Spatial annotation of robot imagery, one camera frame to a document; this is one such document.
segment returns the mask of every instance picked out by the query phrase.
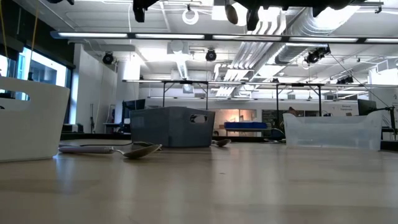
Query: ceiling light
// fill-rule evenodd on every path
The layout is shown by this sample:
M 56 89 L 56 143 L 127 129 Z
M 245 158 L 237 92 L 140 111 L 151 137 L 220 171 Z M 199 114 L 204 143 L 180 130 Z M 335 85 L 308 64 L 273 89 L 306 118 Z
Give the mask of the ceiling light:
M 365 43 L 388 43 L 388 44 L 396 44 L 398 43 L 397 38 L 369 38 L 365 40 Z
M 161 83 L 162 80 L 123 80 L 124 82 L 134 82 L 134 83 Z
M 342 37 L 291 37 L 289 41 L 292 42 L 326 42 L 326 43 L 341 43 L 349 42 L 355 43 L 358 38 L 342 38 Z
M 328 44 L 286 43 L 288 47 L 327 47 Z
M 319 60 L 323 59 L 325 55 L 330 54 L 330 48 L 329 46 L 327 47 L 319 47 L 315 49 L 314 51 L 310 51 L 308 53 L 308 56 L 304 59 L 304 61 L 307 64 L 314 64 L 317 63 Z
M 280 41 L 282 37 L 265 35 L 213 35 L 215 40 Z
M 127 34 L 118 33 L 85 33 L 85 32 L 60 32 L 60 37 L 69 38 L 128 38 Z
M 204 39 L 202 34 L 136 34 L 137 39 Z

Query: wall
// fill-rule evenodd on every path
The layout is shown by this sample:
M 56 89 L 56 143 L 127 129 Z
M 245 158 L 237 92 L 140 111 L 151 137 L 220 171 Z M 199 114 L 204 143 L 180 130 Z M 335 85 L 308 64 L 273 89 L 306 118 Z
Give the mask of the wall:
M 115 123 L 120 123 L 123 112 L 123 101 L 139 99 L 139 84 L 122 82 L 123 77 L 134 72 L 127 62 L 120 62 L 118 64 L 118 84 L 116 90 L 116 109 L 115 109 Z
M 70 122 L 84 125 L 84 132 L 90 133 L 90 104 L 94 104 L 95 131 L 104 133 L 109 106 L 116 103 L 118 74 L 85 52 L 81 44 L 75 46 L 74 64 Z

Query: table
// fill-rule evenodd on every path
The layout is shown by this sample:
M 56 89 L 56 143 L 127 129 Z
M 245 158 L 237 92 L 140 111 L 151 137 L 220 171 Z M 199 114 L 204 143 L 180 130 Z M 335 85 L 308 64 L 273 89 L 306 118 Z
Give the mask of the table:
M 59 154 L 0 164 L 0 223 L 393 224 L 397 161 L 390 152 L 258 143 L 164 150 L 138 161 Z
M 266 130 L 269 130 L 269 129 L 266 129 L 266 128 L 226 128 L 225 132 L 228 137 L 228 131 L 253 133 L 253 132 L 262 132 L 262 131 L 266 131 Z
M 114 132 L 115 128 L 120 128 L 120 124 L 115 124 L 115 123 L 103 123 L 103 125 L 105 126 L 105 133 L 108 133 L 107 132 L 108 128 L 113 129 L 112 133 Z M 123 125 L 125 128 L 130 128 L 130 124 L 123 124 Z

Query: metal spoon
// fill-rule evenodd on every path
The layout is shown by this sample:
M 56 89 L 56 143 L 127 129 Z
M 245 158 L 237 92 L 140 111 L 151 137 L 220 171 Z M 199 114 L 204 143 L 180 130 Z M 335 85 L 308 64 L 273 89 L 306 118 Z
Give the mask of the metal spoon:
M 143 147 L 140 149 L 132 150 L 130 152 L 124 152 L 114 147 L 60 147 L 58 150 L 62 153 L 90 153 L 90 154 L 112 154 L 114 152 L 119 152 L 123 156 L 129 159 L 138 159 L 147 156 L 157 150 L 159 150 L 162 145 L 153 145 L 148 147 Z
M 231 140 L 230 139 L 223 139 L 223 140 L 220 140 L 220 141 L 212 141 L 211 143 L 212 144 L 216 144 L 218 147 L 224 147 L 227 144 L 231 143 Z

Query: fluorescent light fixture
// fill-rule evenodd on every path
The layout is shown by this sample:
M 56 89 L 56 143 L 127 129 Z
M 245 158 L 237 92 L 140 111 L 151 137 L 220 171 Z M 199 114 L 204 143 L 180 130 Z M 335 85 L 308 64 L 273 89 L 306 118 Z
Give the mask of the fluorescent light fixture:
M 136 34 L 137 39 L 204 39 L 203 34 Z
M 291 37 L 289 41 L 297 42 L 329 42 L 329 43 L 340 43 L 349 42 L 355 43 L 358 38 L 343 38 L 343 37 Z
M 328 44 L 286 43 L 288 47 L 328 47 Z
M 58 35 L 69 38 L 128 38 L 127 34 L 122 33 L 60 32 Z
M 123 80 L 124 82 L 133 82 L 133 83 L 161 83 L 162 80 Z
M 280 41 L 281 38 L 266 35 L 213 35 L 214 40 Z
M 244 84 L 244 82 L 209 82 L 209 84 L 240 85 L 240 84 Z
M 391 39 L 387 39 L 387 38 L 369 38 L 365 40 L 365 43 L 388 43 L 388 44 L 396 44 L 398 43 L 398 39 L 397 38 L 391 38 Z

